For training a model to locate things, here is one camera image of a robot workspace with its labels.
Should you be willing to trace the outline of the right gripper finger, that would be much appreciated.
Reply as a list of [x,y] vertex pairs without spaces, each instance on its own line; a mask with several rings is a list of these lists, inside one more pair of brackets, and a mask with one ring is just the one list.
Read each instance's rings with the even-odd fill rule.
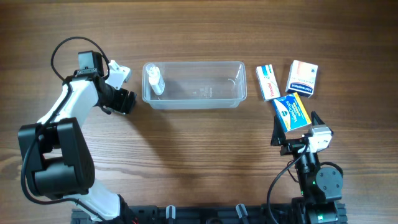
[[311,112],[311,121],[313,128],[327,128],[327,130],[333,134],[333,130],[322,121],[315,111]]
[[282,146],[285,144],[286,136],[277,115],[274,116],[274,127],[271,137],[271,146]]

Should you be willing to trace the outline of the white calamine lotion bottle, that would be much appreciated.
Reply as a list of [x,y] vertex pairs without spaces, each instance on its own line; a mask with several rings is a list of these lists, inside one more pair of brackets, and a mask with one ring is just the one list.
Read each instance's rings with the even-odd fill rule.
[[146,65],[146,72],[148,74],[149,84],[151,85],[154,93],[158,96],[163,94],[165,90],[165,82],[161,75],[160,68],[155,64],[150,63]]

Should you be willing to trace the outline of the blue yellow VapoDrops box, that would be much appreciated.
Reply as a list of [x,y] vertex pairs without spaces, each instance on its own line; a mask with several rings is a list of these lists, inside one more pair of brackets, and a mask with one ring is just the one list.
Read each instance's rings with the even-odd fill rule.
[[311,123],[310,117],[297,93],[273,99],[272,104],[285,133]]

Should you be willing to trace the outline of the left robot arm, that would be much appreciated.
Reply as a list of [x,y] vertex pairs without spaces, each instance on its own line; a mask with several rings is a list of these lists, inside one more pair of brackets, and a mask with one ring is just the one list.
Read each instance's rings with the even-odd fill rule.
[[78,54],[79,68],[63,79],[62,94],[38,122],[18,132],[22,156],[21,187],[25,197],[39,205],[71,202],[99,223],[138,223],[122,196],[95,179],[95,166],[81,127],[90,110],[129,114],[136,95],[121,86],[131,69],[107,61],[104,55]]

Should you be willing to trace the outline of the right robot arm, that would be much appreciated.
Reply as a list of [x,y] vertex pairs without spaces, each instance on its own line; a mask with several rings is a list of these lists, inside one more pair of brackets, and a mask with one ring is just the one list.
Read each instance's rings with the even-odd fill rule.
[[344,213],[338,207],[342,199],[343,169],[333,162],[320,162],[318,153],[327,149],[334,132],[317,115],[311,112],[311,126],[301,138],[287,139],[282,124],[274,117],[271,146],[280,146],[281,156],[292,156],[293,160],[272,181],[266,197],[268,220],[282,223],[271,204],[271,194],[277,181],[294,167],[295,181],[302,196],[293,198],[287,211],[286,223],[343,223]]

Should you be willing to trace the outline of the Hansaplast plaster box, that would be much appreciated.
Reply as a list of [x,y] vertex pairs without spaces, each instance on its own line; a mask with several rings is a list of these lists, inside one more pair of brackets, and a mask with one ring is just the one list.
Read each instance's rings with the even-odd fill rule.
[[290,66],[285,92],[297,92],[300,96],[310,98],[315,89],[318,65],[294,60]]

